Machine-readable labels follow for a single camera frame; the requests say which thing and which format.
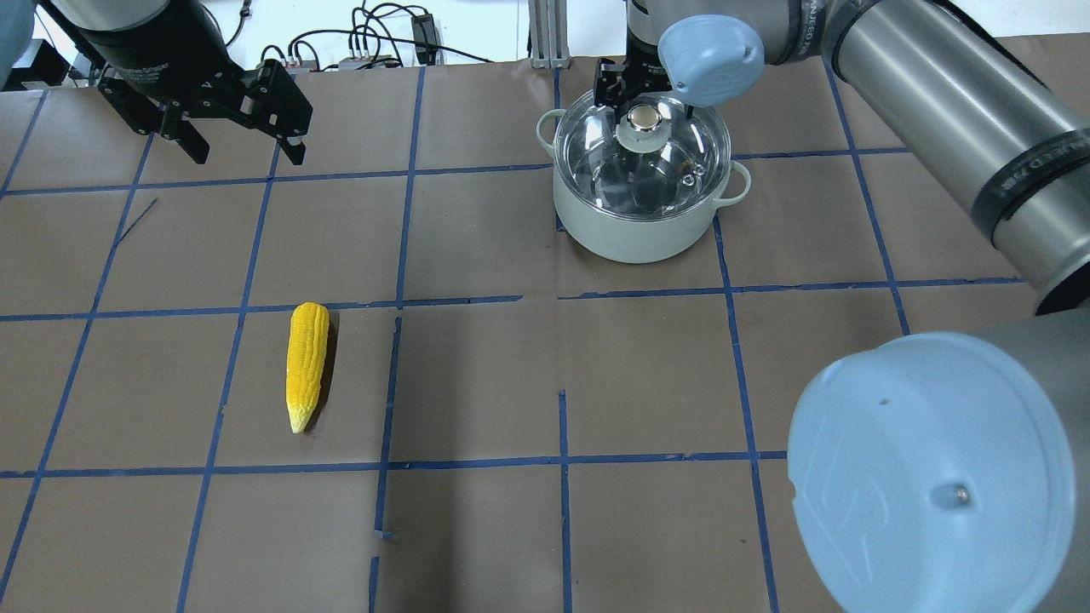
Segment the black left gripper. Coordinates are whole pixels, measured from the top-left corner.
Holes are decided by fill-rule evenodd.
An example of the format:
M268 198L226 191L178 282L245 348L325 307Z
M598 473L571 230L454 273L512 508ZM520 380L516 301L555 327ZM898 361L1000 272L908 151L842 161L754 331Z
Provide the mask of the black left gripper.
M204 164L209 144L186 115L225 117L304 163L310 100L280 59L239 67L198 1L77 1L75 28L104 58L98 89L132 129L159 132Z

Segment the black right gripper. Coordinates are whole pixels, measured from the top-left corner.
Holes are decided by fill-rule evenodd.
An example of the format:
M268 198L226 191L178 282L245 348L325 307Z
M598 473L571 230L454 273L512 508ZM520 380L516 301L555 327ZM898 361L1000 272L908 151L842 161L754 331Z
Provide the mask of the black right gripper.
M594 105L610 107L617 116L629 112L629 107L642 95L671 89L658 47L631 47L622 63L600 58L595 67ZM685 103L685 120L692 120L694 107L691 100L682 97L681 101Z

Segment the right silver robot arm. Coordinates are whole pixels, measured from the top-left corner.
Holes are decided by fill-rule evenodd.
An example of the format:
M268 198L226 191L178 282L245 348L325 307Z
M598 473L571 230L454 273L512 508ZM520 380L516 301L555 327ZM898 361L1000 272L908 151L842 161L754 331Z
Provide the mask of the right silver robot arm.
M1036 305L821 59L720 113L753 189L697 244L640 266L558 245L573 612L837 612L795 526L806 384L903 330Z

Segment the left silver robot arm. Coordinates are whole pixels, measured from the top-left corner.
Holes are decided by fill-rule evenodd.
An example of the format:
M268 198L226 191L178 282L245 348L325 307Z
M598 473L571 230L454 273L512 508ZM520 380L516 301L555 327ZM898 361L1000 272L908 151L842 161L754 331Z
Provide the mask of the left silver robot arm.
M311 101L277 60L245 70L198 1L47 1L73 43L104 67L98 91L133 132L160 135L206 163L192 117L226 119L272 137L304 163Z

